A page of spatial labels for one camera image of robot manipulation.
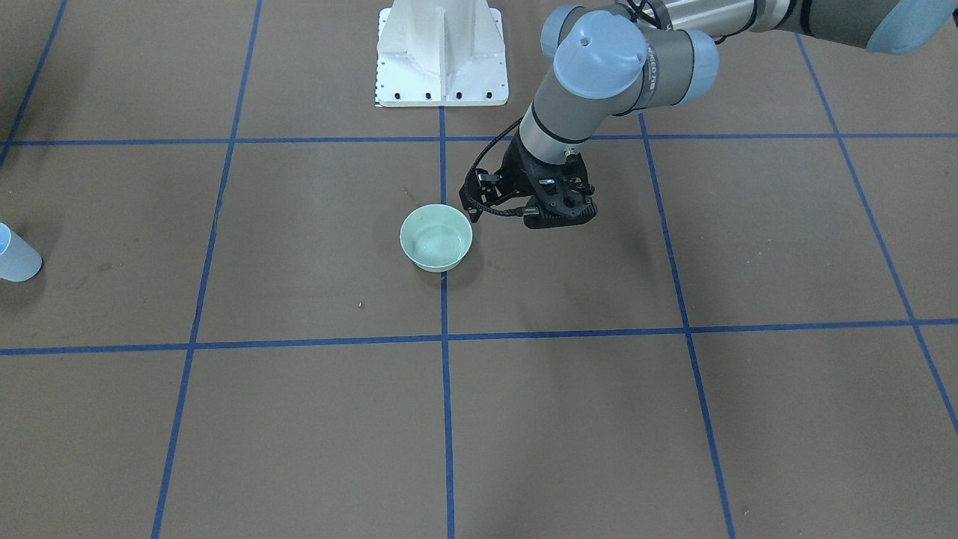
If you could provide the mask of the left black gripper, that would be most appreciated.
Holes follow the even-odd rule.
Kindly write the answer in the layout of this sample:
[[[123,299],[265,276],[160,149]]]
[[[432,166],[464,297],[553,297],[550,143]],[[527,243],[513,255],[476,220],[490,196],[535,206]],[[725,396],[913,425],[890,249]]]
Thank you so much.
[[[562,164],[544,162],[514,136],[503,157],[503,195],[528,200],[523,224],[533,230],[584,225],[598,214],[588,169],[578,154]]]

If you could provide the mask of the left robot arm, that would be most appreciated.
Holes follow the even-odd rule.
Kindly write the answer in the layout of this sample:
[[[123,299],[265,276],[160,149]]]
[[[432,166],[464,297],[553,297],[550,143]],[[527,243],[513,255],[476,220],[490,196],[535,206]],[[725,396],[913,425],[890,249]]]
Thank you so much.
[[[531,229],[585,224],[597,212],[581,150],[601,123],[695,101],[719,74],[718,45],[789,31],[868,52],[916,50],[954,16],[954,1],[618,1],[559,7],[542,26],[550,62],[495,173],[472,168],[470,219],[519,217]]]

